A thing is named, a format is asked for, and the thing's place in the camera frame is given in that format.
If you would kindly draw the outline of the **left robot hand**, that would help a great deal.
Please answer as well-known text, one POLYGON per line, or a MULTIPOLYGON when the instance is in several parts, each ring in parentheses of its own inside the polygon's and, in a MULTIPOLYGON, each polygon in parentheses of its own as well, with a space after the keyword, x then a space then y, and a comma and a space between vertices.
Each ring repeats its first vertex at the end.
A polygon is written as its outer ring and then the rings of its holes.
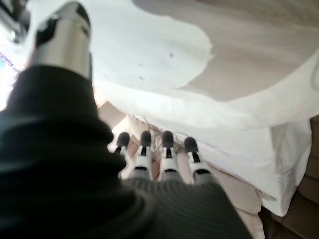
POLYGON ((249 239, 205 168, 186 184, 138 168, 119 177, 92 87, 90 21, 76 1, 40 25, 33 55, 0 114, 3 239, 249 239))

